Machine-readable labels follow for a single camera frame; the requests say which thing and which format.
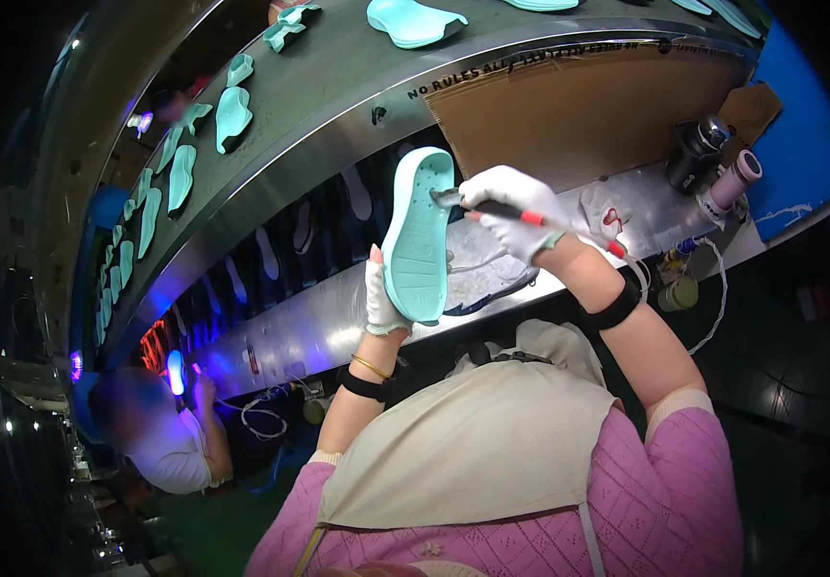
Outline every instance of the beige apron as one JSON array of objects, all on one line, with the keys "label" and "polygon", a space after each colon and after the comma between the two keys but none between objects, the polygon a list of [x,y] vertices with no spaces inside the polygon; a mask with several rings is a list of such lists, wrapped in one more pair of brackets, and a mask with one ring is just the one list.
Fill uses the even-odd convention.
[{"label": "beige apron", "polygon": [[504,352],[515,350],[553,364],[476,366],[467,356],[367,425],[326,481],[316,526],[476,524],[584,507],[591,451],[615,402],[598,358],[576,327],[536,319]]}]

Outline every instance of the white shirt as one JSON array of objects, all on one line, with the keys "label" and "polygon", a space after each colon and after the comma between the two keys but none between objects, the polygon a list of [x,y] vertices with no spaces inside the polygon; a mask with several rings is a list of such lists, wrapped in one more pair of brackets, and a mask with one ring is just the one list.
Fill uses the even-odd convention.
[{"label": "white shirt", "polygon": [[212,483],[206,462],[206,435],[197,417],[184,409],[162,416],[128,455],[145,480],[168,493],[192,493]]}]

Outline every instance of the forearm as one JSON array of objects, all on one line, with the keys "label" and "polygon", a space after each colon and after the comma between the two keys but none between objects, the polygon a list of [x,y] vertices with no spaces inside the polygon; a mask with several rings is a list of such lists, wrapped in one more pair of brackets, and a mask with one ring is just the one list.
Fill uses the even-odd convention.
[{"label": "forearm", "polygon": [[[396,368],[396,357],[401,341],[402,339],[393,333],[385,337],[377,337],[365,332],[356,354],[386,375],[392,375]],[[348,371],[351,375],[368,382],[376,384],[383,382],[381,376],[357,361],[352,361]],[[335,393],[335,398],[329,405],[326,420],[322,423],[316,448],[324,452],[347,451],[363,428],[383,412],[384,405],[383,402],[361,397],[344,387],[339,387],[339,391]]]},{"label": "forearm", "polygon": [[232,457],[229,455],[226,430],[212,403],[197,407],[197,421],[206,435],[206,462],[210,465],[213,481],[232,477]]},{"label": "forearm", "polygon": [[[624,289],[624,278],[595,248],[567,235],[534,263],[550,271],[589,313],[604,310]],[[640,303],[620,324],[601,331],[604,344],[652,416],[656,404],[678,389],[706,392],[703,377],[665,321]]]}]

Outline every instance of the gold bracelet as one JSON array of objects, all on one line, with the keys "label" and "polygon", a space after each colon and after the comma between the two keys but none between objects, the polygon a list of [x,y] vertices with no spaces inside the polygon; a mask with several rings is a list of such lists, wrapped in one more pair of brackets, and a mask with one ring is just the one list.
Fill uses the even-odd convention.
[{"label": "gold bracelet", "polygon": [[389,375],[387,375],[385,372],[383,372],[379,368],[377,368],[377,367],[373,366],[372,364],[368,363],[367,361],[363,360],[357,354],[352,354],[352,359],[354,359],[355,361],[363,364],[364,366],[366,366],[370,370],[374,371],[378,376],[382,376],[383,379],[389,378]]}]

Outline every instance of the pink knit sweater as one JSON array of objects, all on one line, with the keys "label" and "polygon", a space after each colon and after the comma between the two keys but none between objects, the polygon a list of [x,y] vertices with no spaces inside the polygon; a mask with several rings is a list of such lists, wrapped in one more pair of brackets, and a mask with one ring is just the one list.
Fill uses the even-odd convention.
[{"label": "pink knit sweater", "polygon": [[[246,575],[290,575],[313,530],[323,483],[333,471],[325,463],[302,468],[280,514],[254,549]],[[703,409],[689,407],[668,416],[647,448],[627,417],[611,409],[591,454],[588,498],[608,575],[742,571],[742,527],[729,446],[720,421]],[[451,560],[490,576],[592,574],[575,508],[482,525],[329,530],[307,574],[375,560]]]}]

